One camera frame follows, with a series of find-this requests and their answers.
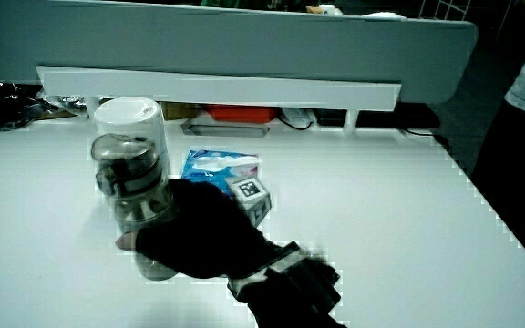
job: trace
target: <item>plastic wrapper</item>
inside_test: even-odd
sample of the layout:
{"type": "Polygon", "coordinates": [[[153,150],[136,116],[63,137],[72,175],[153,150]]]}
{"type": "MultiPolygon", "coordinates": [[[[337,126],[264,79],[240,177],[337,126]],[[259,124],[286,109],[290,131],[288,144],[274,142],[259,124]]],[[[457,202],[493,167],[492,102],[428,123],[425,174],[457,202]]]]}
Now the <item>plastic wrapper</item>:
{"type": "Polygon", "coordinates": [[[232,194],[226,178],[256,177],[260,163],[261,159],[258,155],[215,150],[190,150],[181,178],[193,182],[209,182],[230,197],[232,194]]]}
{"type": "Polygon", "coordinates": [[[88,116],[87,102],[79,96],[49,96],[42,88],[36,95],[36,99],[41,99],[48,104],[62,108],[70,114],[80,117],[88,116]]]}
{"type": "Polygon", "coordinates": [[[21,128],[40,116],[57,111],[36,100],[41,86],[20,86],[0,83],[0,131],[21,128]]]}

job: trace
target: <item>red object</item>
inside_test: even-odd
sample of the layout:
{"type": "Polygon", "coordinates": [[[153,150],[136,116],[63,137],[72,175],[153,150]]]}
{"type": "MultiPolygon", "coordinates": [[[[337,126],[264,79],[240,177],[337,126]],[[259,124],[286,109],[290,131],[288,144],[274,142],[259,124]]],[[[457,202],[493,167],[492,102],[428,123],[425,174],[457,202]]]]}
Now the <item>red object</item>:
{"type": "Polygon", "coordinates": [[[212,118],[219,121],[268,123],[277,117],[278,108],[236,105],[206,105],[212,118]]]}

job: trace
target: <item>white table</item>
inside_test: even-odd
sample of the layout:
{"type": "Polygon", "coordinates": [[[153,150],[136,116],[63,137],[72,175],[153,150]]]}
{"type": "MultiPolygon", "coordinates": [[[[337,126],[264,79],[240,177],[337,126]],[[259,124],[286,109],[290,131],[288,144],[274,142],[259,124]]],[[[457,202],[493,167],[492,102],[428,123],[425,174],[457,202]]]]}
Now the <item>white table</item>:
{"type": "MultiPolygon", "coordinates": [[[[190,148],[260,154],[273,195],[261,229],[324,247],[342,275],[333,315],[348,327],[525,327],[525,251],[432,139],[274,123],[264,138],[166,130],[172,173],[190,148]]],[[[94,137],[71,118],[0,133],[0,327],[254,327],[224,279],[140,277],[114,245],[94,137]]]]}

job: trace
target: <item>black glove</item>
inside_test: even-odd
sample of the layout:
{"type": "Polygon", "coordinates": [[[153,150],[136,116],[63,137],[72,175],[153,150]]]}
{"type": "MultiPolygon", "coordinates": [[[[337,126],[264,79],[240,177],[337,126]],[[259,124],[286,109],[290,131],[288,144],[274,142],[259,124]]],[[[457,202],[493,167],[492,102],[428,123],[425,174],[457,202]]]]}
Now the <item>black glove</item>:
{"type": "Polygon", "coordinates": [[[214,185],[172,179],[167,188],[179,213],[171,222],[139,231],[137,252],[202,279],[241,279],[282,256],[282,249],[214,185]]]}

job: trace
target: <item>cables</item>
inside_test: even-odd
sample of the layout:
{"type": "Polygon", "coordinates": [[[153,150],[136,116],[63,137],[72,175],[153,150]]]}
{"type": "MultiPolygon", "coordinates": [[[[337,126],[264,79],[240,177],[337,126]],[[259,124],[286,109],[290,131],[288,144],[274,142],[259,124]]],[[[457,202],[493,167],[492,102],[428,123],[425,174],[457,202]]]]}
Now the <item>cables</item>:
{"type": "Polygon", "coordinates": [[[305,131],[305,130],[307,130],[309,127],[311,127],[314,124],[313,121],[311,121],[311,122],[309,122],[309,124],[305,128],[298,128],[296,126],[291,125],[290,123],[287,123],[285,120],[283,120],[283,118],[281,118],[281,116],[279,116],[278,118],[287,127],[294,128],[294,129],[299,130],[299,131],[305,131]]]}

